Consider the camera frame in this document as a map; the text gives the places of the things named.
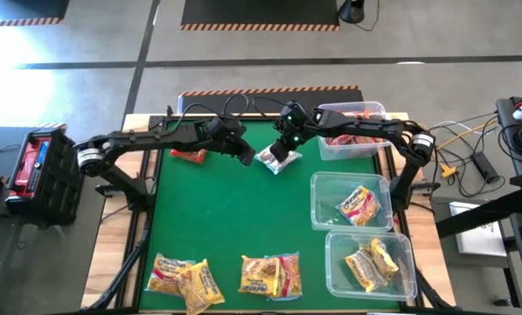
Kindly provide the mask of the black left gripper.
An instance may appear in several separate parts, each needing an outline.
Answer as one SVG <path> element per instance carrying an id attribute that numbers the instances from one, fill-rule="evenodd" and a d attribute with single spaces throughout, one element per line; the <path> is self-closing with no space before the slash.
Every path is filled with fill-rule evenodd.
<path id="1" fill-rule="evenodd" d="M 241 125 L 219 127 L 214 132 L 216 151 L 218 153 L 232 154 L 237 157 L 243 165 L 250 166 L 254 159 L 255 150 L 241 137 L 246 130 L 247 129 Z"/>

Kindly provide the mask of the orange chicken ramen pack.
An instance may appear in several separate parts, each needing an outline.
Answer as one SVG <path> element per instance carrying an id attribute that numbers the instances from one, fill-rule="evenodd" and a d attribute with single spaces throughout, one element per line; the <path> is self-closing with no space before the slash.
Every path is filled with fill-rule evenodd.
<path id="1" fill-rule="evenodd" d="M 374 192 L 359 185 L 336 209 L 353 226 L 364 227 L 377 215 L 381 205 Z"/>

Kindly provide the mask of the yellow creamy chicken ramen pack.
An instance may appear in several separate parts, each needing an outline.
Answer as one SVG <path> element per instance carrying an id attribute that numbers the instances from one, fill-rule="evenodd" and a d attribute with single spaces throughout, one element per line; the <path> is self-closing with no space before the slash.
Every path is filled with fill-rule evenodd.
<path id="1" fill-rule="evenodd" d="M 374 238 L 371 240 L 370 255 L 379 273 L 386 281 L 390 281 L 399 271 L 399 266 L 389 255 L 385 243 L 380 239 Z"/>
<path id="2" fill-rule="evenodd" d="M 385 278 L 378 271 L 370 254 L 366 250 L 360 249 L 348 255 L 345 258 L 345 262 L 366 292 L 375 291 L 386 285 Z"/>
<path id="3" fill-rule="evenodd" d="M 178 274 L 176 282 L 185 302 L 186 315 L 199 315 L 211 305 L 226 302 L 206 259 Z"/>
<path id="4" fill-rule="evenodd" d="M 263 296 L 277 292 L 280 262 L 277 257 L 251 258 L 243 255 L 240 277 L 240 293 Z"/>

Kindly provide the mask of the blue ramen noodle pack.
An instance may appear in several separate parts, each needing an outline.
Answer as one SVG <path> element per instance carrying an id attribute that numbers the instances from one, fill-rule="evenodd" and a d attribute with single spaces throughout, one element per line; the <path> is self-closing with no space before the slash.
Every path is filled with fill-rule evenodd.
<path id="1" fill-rule="evenodd" d="M 180 297 L 181 292 L 176 277 L 195 263 L 195 261 L 168 258 L 157 253 L 145 290 Z"/>
<path id="2" fill-rule="evenodd" d="M 289 301 L 300 298 L 303 295 L 300 273 L 300 254 L 276 255 L 279 260 L 280 273 L 278 277 L 276 292 L 268 296 L 268 300 Z"/>

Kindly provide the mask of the clear plastic bin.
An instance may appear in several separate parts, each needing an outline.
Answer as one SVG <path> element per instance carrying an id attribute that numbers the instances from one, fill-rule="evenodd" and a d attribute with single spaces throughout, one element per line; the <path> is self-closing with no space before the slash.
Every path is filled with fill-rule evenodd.
<path id="1" fill-rule="evenodd" d="M 386 285 L 366 292 L 345 262 L 360 249 L 370 254 L 370 242 L 378 238 L 399 266 L 399 271 Z M 416 298 L 418 289 L 410 240 L 397 233 L 362 234 L 330 231 L 325 238 L 325 283 L 331 295 L 339 298 L 365 298 L 408 302 Z"/>
<path id="2" fill-rule="evenodd" d="M 364 227 L 353 226 L 336 209 L 358 186 L 374 192 L 381 205 L 377 215 Z M 310 180 L 310 218 L 315 230 L 387 232 L 393 227 L 389 182 L 374 174 L 319 171 Z"/>
<path id="3" fill-rule="evenodd" d="M 329 109 L 340 112 L 345 116 L 351 116 L 352 112 L 364 111 L 368 109 L 376 116 L 377 119 L 386 118 L 386 110 L 384 106 L 378 101 L 356 101 L 356 102 L 342 102 L 342 103 L 327 103 L 319 105 L 321 109 Z M 382 145 L 375 146 L 364 146 L 364 145 L 340 145 L 340 146 L 329 146 L 325 143 L 324 137 L 319 137 L 318 146 L 320 156 L 322 160 L 342 160 L 352 158 L 370 158 L 376 154 L 379 149 L 388 147 L 391 145 L 390 142 L 383 143 Z"/>

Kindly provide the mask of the black stand base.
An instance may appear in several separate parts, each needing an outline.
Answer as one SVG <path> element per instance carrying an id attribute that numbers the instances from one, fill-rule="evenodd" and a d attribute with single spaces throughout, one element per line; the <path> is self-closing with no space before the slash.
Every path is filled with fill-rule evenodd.
<path id="1" fill-rule="evenodd" d="M 365 0 L 344 0 L 338 9 L 338 17 L 348 24 L 358 24 L 365 19 Z"/>

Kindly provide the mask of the black toolbox with red tools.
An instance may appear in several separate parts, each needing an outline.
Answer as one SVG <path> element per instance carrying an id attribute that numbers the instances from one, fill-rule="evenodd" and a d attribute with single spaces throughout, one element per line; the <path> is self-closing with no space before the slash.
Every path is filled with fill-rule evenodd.
<path id="1" fill-rule="evenodd" d="M 78 169 L 74 141 L 61 129 L 30 133 L 25 136 L 24 141 L 28 135 L 51 137 L 52 141 L 34 196 L 11 196 L 9 179 L 9 196 L 5 201 L 7 209 L 11 215 L 41 228 L 70 225 L 76 219 L 84 181 L 84 176 Z"/>

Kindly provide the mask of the black diagonal stand leg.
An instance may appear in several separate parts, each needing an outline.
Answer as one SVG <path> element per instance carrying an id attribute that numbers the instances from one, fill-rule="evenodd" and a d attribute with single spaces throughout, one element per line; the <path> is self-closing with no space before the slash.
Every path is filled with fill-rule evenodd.
<path id="1" fill-rule="evenodd" d="M 439 237 L 443 238 L 503 219 L 510 219 L 512 225 L 522 226 L 522 188 L 441 220 L 436 224 L 436 229 Z"/>

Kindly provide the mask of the black power adapter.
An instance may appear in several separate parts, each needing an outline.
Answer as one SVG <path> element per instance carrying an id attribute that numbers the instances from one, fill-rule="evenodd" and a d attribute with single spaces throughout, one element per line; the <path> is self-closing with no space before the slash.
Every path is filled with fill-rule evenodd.
<path id="1" fill-rule="evenodd" d="M 500 180 L 498 172 L 483 152 L 473 153 L 470 156 L 470 160 L 487 184 L 491 184 Z"/>

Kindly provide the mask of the white board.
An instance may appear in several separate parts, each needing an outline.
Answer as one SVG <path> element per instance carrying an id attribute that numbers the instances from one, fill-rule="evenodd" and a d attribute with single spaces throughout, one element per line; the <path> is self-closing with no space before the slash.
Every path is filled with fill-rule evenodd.
<path id="1" fill-rule="evenodd" d="M 497 221 L 456 234 L 456 245 L 460 254 L 506 257 Z"/>

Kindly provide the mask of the red device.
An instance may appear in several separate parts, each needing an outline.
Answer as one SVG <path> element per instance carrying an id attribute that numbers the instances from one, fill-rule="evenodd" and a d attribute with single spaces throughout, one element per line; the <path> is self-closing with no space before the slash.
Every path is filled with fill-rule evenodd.
<path id="1" fill-rule="evenodd" d="M 11 196 L 31 198 L 37 184 L 50 147 L 50 136 L 28 135 L 20 150 L 17 166 L 10 178 Z"/>

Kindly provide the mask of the black side desk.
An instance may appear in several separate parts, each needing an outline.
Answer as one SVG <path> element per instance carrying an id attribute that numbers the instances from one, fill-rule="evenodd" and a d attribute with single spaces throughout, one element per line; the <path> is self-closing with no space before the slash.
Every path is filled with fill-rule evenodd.
<path id="1" fill-rule="evenodd" d="M 498 144 L 502 152 L 510 158 L 516 175 L 510 179 L 510 184 L 522 188 L 522 123 L 512 117 L 515 106 L 522 102 L 522 97 L 500 99 L 496 106 L 499 124 L 502 129 L 498 134 Z"/>

